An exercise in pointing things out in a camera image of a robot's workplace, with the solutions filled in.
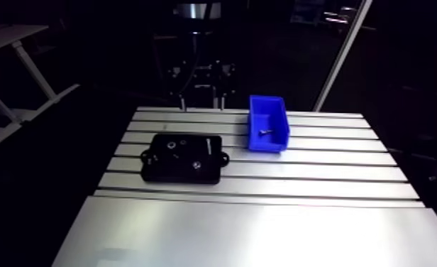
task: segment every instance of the metal screw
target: metal screw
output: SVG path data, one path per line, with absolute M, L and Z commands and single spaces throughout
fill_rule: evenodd
M 201 164 L 200 164 L 200 161 L 194 161 L 193 163 L 192 163 L 192 167 L 194 167 L 194 169 L 200 169 L 200 167 L 201 167 Z
M 260 135 L 264 136 L 265 134 L 270 134 L 272 132 L 273 132 L 273 130 L 260 130 Z
M 176 143 L 175 143 L 175 142 L 169 142 L 169 143 L 167 144 L 167 148 L 168 148 L 168 149 L 174 149 L 175 146 L 176 146 Z

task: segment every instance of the metal cylinder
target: metal cylinder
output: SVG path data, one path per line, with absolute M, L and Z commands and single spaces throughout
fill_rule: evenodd
M 177 15 L 182 18 L 204 19 L 207 4 L 178 4 Z M 210 19 L 221 17 L 221 3 L 213 3 L 210 9 Z

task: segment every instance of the dark background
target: dark background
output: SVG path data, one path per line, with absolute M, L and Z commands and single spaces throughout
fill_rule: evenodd
M 353 4 L 327 1 L 326 8 Z M 288 110 L 311 110 L 345 32 L 290 23 L 293 1 L 245 5 L 224 3 L 210 48 L 237 64 L 238 89 L 227 107 L 246 109 L 248 95 L 273 94 Z M 24 43 L 28 51 L 55 47 L 32 53 L 53 89 L 82 84 L 0 145 L 0 266 L 49 266 L 135 107 L 178 105 L 165 94 L 153 51 L 154 35 L 180 35 L 171 6 L 0 1 L 0 23 L 50 25 Z M 437 184 L 428 180 L 437 173 L 437 1 L 374 0 L 363 25 L 376 30 L 359 32 L 323 111 L 363 113 L 422 200 L 437 209 Z M 179 39 L 155 44 L 163 65 L 182 60 L 188 46 Z M 44 96 L 14 58 L 0 50 L 0 95 L 9 106 L 38 107 Z M 9 97 L 18 86 L 28 99 Z

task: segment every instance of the white rack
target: white rack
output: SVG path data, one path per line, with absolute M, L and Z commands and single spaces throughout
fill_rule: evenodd
M 40 108 L 36 110 L 30 109 L 10 109 L 0 99 L 0 114 L 7 116 L 11 122 L 6 127 L 0 127 L 0 143 L 16 132 L 22 127 L 22 122 L 31 121 L 53 104 L 58 103 L 65 95 L 78 88 L 78 84 L 74 84 L 63 92 L 56 94 L 46 79 L 41 74 L 40 70 L 36 67 L 35 63 L 30 58 L 30 55 L 25 51 L 21 43 L 21 39 L 27 36 L 31 36 L 40 31 L 44 31 L 48 26 L 42 25 L 12 25 L 1 26 L 0 25 L 0 48 L 10 45 L 16 52 L 20 61 L 23 63 L 27 71 L 31 74 L 32 78 L 36 81 L 38 86 L 46 94 L 48 101 L 44 103 Z

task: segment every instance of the blue storage bin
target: blue storage bin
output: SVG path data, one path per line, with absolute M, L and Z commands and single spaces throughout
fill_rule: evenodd
M 289 125 L 283 98 L 250 96 L 248 149 L 277 153 L 287 149 L 288 139 Z

